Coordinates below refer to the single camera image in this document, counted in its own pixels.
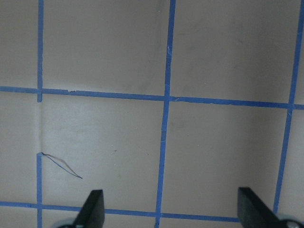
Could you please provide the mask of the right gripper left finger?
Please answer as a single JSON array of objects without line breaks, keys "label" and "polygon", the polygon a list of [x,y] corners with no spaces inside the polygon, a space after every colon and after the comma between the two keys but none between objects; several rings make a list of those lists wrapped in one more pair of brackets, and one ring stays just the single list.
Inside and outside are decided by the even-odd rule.
[{"label": "right gripper left finger", "polygon": [[73,228],[102,228],[105,222],[103,190],[92,190],[72,223]]}]

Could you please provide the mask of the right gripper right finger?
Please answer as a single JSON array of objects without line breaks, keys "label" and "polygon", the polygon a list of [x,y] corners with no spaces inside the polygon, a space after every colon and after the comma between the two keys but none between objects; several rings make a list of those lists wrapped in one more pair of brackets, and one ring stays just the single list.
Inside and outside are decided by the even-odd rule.
[{"label": "right gripper right finger", "polygon": [[280,220],[249,187],[238,188],[237,200],[237,217],[242,227],[285,227],[285,222]]}]

